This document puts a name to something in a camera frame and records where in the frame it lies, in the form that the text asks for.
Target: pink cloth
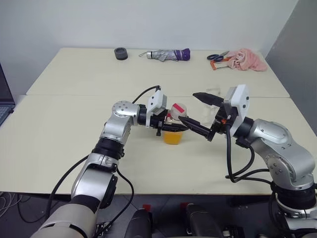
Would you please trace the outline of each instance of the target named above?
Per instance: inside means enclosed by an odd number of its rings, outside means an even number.
[[[232,57],[227,62],[230,68],[236,68],[238,70],[247,70],[250,68],[255,71],[266,71],[267,69],[267,65],[260,60],[259,56],[246,48],[242,48],[238,51],[230,51],[226,57]]]

